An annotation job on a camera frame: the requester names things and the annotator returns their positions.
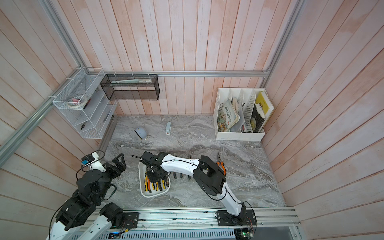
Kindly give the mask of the white plastic storage box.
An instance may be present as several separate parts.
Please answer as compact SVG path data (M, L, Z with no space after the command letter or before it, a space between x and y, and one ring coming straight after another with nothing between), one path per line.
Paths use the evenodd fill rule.
M139 163L139 181L140 191L145 198L155 198L164 195L170 190L171 179L167 177L166 180L160 180L159 182L151 182L148 178L147 167Z

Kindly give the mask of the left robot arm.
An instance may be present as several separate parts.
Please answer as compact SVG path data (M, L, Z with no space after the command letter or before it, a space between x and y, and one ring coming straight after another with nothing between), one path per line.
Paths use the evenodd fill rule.
M81 178L77 178L78 189L71 198L64 202L54 213L49 227L48 240L69 240L86 223L98 206L101 205L112 180L119 177L127 169L124 154L119 154L112 162L100 163L102 158L97 151L82 158L82 171L89 170ZM120 227L124 222L123 210L114 203L105 205L96 221L80 237L81 239L97 239L111 227Z

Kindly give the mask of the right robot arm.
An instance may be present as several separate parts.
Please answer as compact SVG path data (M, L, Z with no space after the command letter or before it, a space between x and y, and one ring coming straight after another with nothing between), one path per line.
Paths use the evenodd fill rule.
M140 162L147 167L150 182L165 181L172 172L190 176L210 199L216 197L215 200L225 206L229 215L239 220L245 217L245 204L232 193L224 170L209 157L202 155L199 159L185 159L163 152L158 155L144 152Z

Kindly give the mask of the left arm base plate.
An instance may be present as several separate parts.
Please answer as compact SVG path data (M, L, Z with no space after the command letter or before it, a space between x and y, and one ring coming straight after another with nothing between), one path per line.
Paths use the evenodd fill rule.
M140 213L138 212L119 213L112 220L112 229L136 229L138 226L139 216Z

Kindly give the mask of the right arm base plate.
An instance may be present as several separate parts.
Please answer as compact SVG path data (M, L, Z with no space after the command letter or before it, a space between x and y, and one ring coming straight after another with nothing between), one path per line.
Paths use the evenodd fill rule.
M229 214L225 210L216 211L215 213L218 226L245 226L256 227L258 225L255 212L253 210L246 209L240 216L234 216Z

